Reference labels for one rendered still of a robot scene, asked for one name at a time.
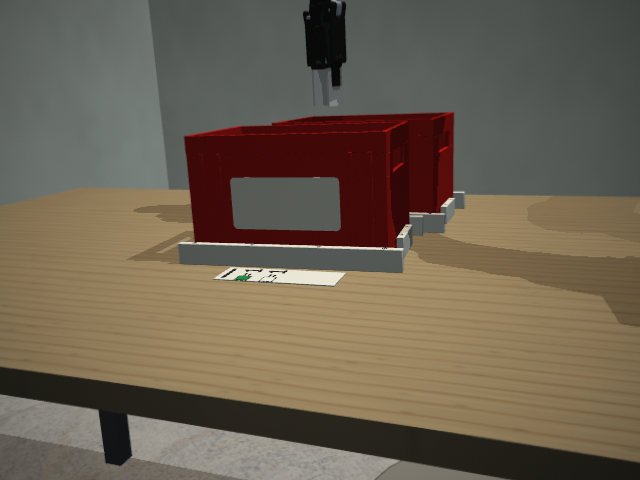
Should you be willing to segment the white paper strip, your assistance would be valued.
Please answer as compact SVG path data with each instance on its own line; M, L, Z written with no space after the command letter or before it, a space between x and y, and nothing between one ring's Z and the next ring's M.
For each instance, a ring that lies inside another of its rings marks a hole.
M346 273L231 267L213 280L334 287Z

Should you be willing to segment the dark red crate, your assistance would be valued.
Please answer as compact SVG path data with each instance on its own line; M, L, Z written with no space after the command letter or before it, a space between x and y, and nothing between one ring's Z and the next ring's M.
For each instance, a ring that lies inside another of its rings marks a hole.
M453 198L454 112L312 116L272 125L402 121L409 121L409 212L441 213Z
M184 142L195 242L397 248L409 224L409 121L238 126Z

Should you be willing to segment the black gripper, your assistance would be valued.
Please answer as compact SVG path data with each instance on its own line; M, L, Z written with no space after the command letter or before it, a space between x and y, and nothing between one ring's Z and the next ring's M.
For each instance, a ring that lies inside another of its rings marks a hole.
M310 0L309 11L303 12L314 106L343 106L340 67L346 63L345 12L346 2L338 0Z

